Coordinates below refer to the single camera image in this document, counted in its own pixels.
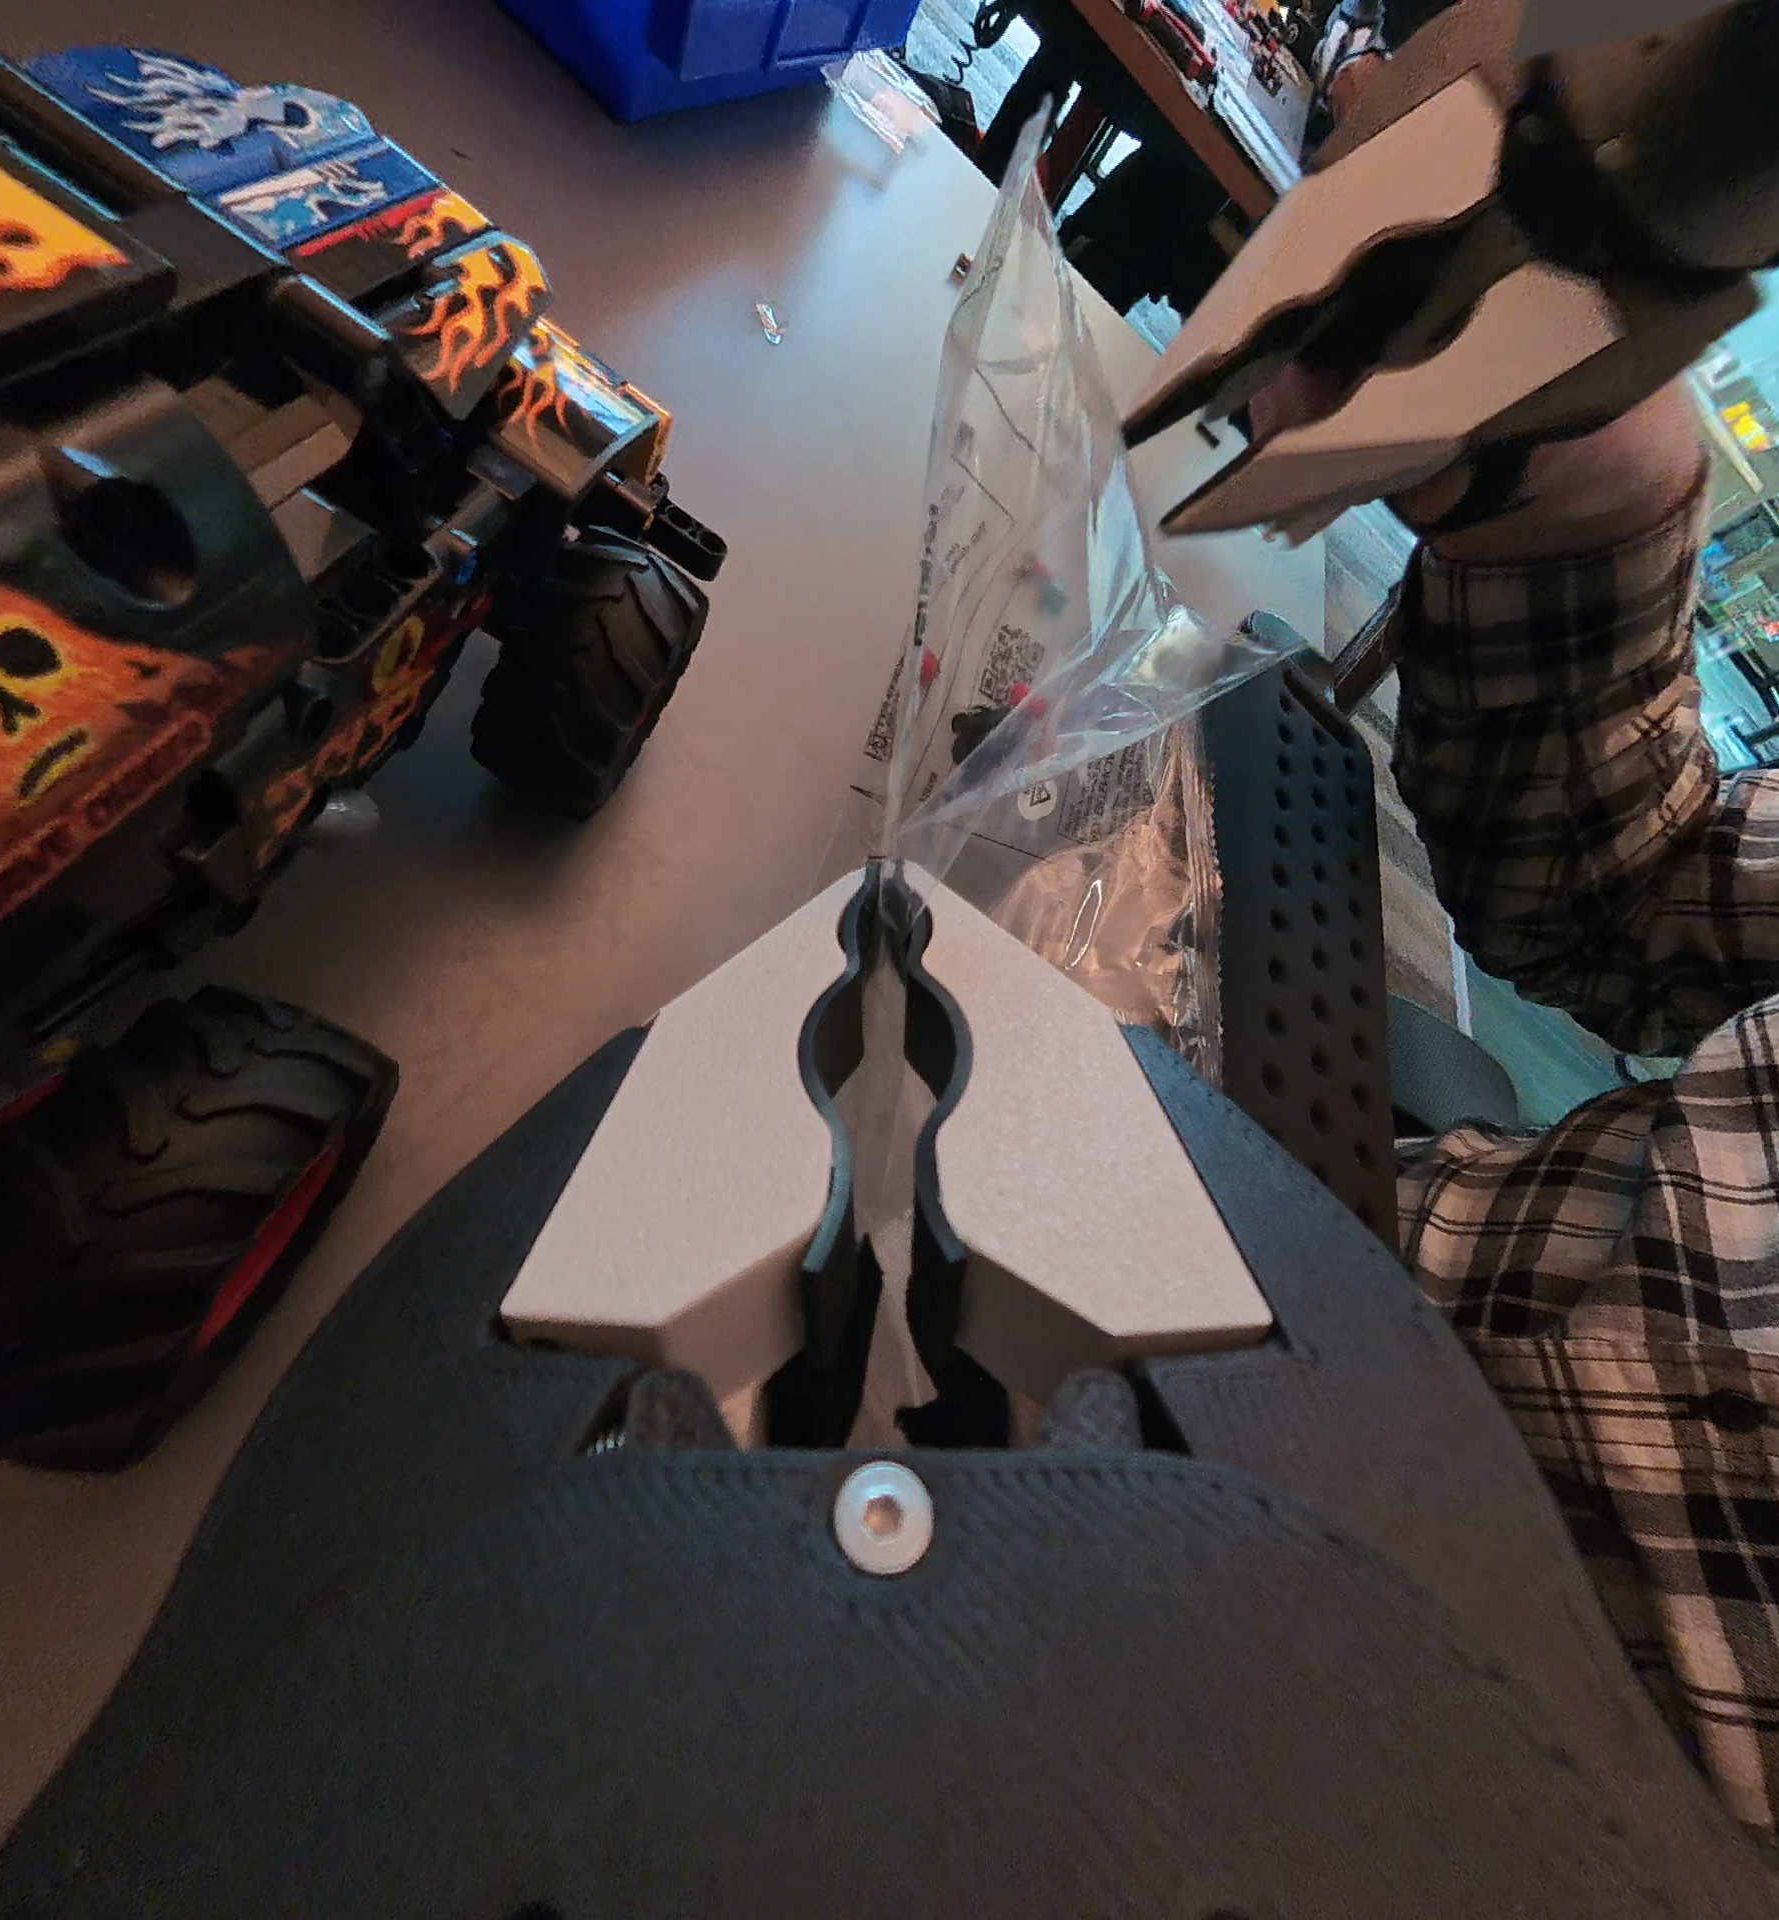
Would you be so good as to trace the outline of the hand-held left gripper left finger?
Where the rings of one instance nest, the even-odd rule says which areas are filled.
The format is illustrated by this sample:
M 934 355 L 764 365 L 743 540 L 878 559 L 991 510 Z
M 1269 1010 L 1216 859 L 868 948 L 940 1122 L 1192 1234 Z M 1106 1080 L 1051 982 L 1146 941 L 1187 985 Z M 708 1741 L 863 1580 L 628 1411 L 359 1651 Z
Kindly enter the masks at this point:
M 688 1371 L 784 1449 L 849 1438 L 876 1259 L 836 1096 L 873 954 L 860 868 L 658 1013 L 502 1300 L 515 1341 Z

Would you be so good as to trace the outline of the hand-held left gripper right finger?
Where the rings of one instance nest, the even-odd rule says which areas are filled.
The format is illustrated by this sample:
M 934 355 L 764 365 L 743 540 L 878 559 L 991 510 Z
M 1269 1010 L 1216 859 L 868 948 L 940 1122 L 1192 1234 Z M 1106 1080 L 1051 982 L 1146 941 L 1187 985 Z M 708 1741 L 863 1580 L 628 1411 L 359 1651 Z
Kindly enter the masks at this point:
M 1125 1026 L 952 887 L 896 868 L 917 1449 L 1003 1449 L 1072 1376 L 1257 1348 L 1275 1317 Z

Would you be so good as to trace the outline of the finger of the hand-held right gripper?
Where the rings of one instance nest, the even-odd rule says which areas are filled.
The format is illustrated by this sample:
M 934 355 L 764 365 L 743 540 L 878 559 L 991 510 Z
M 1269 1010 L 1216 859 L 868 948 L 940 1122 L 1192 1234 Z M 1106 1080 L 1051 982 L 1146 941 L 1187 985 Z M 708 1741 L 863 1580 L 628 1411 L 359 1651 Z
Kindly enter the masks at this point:
M 1265 531 L 1299 544 L 1482 451 L 1592 432 L 1621 404 L 1588 397 L 1588 377 L 1621 343 L 1621 314 L 1601 284 L 1523 264 L 1478 299 L 1446 347 L 1369 373 L 1328 414 L 1244 452 L 1169 510 L 1163 531 Z
M 1399 347 L 1449 294 L 1449 255 L 1497 192 L 1521 95 L 1517 67 L 1468 67 L 1424 84 L 1379 132 L 1311 171 L 1257 227 L 1127 408 L 1130 444 L 1189 414 L 1227 419 L 1285 373 L 1311 389 L 1295 424 L 1334 419 L 1372 376 L 1417 367 Z

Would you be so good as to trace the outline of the clear plastic bag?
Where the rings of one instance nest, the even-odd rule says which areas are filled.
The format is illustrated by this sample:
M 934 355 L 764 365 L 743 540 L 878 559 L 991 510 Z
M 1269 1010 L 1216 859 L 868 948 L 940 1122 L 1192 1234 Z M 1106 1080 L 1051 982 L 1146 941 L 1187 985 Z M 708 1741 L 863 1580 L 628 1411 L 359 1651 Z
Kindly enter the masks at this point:
M 891 1059 L 869 1068 L 886 1101 L 866 1139 L 912 1176 L 930 1096 L 911 1070 L 896 970 L 896 868 L 919 868 L 987 915 L 953 879 L 991 836 L 1020 843 L 1011 804 L 1042 781 L 1194 719 L 1279 664 L 1285 648 L 1244 610 L 1205 616 L 1156 564 L 1093 330 L 1053 233 L 1036 158 L 1011 162 L 973 268 L 952 309 L 926 443 L 917 605 L 857 774 L 845 830 L 869 859 L 878 953 L 902 1017 Z M 1018 711 L 1018 689 L 1045 695 Z M 1135 1041 L 1156 1088 L 1201 1076 L 1154 1031 Z M 902 1205 L 900 1367 L 933 1389 L 904 1320 L 914 1197 Z
M 851 51 L 819 74 L 830 97 L 891 153 L 940 128 L 933 100 L 890 50 Z

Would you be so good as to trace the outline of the person's right forearm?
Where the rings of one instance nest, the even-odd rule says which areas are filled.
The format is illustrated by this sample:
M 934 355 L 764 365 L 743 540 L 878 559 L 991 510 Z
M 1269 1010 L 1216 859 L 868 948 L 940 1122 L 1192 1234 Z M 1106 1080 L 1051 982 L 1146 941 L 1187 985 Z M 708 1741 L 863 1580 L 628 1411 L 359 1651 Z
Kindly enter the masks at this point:
M 1725 776 L 1701 724 L 1705 490 L 1578 558 L 1420 547 L 1396 781 L 1485 973 L 1623 1052 L 1779 1063 L 1779 769 Z

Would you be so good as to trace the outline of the grey desk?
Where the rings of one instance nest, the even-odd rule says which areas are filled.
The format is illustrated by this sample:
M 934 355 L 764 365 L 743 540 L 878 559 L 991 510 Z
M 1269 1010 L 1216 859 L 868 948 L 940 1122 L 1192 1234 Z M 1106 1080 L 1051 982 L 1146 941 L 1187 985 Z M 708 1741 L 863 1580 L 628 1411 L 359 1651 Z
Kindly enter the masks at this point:
M 154 1452 L 114 1476 L 0 1463 L 0 1838 L 350 1280 L 593 1049 L 832 878 L 914 610 L 952 264 L 995 197 L 937 133 L 891 153 L 821 84 L 621 128 L 495 4 L 0 2 L 0 51 L 93 42 L 340 95 L 534 243 L 566 328 L 673 411 L 674 498 L 727 559 L 663 725 L 586 827 L 505 806 L 472 763 L 477 638 L 372 785 L 378 827 L 306 849 L 199 954 L 199 978 L 365 1035 L 402 1087 L 312 1259 Z

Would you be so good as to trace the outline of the person's right hand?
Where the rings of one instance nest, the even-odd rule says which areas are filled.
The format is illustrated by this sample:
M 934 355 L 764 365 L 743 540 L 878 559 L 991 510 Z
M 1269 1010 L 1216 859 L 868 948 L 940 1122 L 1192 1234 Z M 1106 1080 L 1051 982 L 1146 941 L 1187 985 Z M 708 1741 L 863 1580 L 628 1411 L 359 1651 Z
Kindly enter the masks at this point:
M 1383 503 L 1446 564 L 1523 566 L 1641 538 L 1697 501 L 1705 476 L 1694 386 L 1677 376 L 1592 436 L 1540 444 L 1506 513 L 1449 528 L 1476 481 L 1470 465 L 1448 467 Z

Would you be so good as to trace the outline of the brown workbench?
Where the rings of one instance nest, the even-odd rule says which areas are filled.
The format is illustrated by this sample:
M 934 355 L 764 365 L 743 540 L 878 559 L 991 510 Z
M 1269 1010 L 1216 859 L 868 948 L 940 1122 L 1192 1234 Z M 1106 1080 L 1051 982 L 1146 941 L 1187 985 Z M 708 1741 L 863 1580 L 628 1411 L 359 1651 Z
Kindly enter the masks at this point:
M 1108 50 L 1148 108 L 1216 176 L 1242 215 L 1261 222 L 1299 179 L 1294 146 L 1257 115 L 1230 77 L 1216 80 L 1210 105 L 1199 103 L 1163 44 L 1119 4 L 1075 2 L 1072 8 Z

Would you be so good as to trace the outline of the crinkled printed plastic bag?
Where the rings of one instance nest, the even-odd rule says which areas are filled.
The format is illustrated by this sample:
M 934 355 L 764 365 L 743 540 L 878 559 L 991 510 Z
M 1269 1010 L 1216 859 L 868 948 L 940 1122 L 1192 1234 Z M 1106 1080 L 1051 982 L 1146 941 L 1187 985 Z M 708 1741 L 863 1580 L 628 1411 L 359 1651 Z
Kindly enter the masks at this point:
M 1020 843 L 967 849 L 953 879 L 1118 1021 L 1222 1080 L 1222 874 L 1194 719 L 1024 789 Z

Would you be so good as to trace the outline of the grey chair seat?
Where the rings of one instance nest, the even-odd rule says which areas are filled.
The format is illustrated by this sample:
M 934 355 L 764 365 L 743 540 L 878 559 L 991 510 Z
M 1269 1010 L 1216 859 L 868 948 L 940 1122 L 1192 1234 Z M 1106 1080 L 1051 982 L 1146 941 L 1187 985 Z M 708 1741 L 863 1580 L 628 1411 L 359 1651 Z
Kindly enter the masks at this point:
M 1521 1118 L 1506 1070 L 1453 1021 L 1396 993 L 1386 995 L 1386 1057 L 1399 1137 L 1463 1122 L 1512 1130 Z

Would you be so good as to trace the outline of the crumpled clear plastic bag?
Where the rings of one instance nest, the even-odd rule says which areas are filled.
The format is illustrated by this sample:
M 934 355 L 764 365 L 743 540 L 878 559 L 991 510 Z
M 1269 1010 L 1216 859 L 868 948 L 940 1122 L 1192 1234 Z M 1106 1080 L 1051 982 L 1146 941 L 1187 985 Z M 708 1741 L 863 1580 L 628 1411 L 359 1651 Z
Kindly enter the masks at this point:
M 890 50 L 851 51 L 819 74 L 830 97 L 891 153 L 940 128 L 933 100 Z

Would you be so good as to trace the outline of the person's plaid shirt torso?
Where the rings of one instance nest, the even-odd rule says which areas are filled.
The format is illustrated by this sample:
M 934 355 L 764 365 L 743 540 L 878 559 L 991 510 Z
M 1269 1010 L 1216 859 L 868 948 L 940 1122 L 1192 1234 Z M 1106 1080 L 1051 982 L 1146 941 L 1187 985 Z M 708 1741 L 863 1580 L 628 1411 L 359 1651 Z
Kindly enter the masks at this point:
M 1403 1257 L 1779 1882 L 1779 993 L 1665 1084 L 1406 1142 Z

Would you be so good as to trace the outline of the blue storage bin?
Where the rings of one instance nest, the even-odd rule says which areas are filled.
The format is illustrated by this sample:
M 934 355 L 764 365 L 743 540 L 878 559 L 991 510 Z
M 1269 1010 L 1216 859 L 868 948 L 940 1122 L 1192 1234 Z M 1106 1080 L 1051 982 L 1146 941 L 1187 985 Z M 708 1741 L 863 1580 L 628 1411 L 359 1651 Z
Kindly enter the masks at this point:
M 619 123 L 818 84 L 906 42 L 917 2 L 505 2 Z

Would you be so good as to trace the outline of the flame-printed toy monster truck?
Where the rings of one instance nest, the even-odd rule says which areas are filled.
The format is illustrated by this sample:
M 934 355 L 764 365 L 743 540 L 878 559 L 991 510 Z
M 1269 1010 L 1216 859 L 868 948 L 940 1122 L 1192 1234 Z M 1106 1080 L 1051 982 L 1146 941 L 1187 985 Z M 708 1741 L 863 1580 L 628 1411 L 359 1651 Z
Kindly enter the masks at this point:
M 392 1057 L 158 973 L 410 748 L 468 640 L 513 797 L 584 821 L 724 538 L 537 252 L 353 103 L 0 54 L 0 1458 L 150 1452 L 366 1162 Z

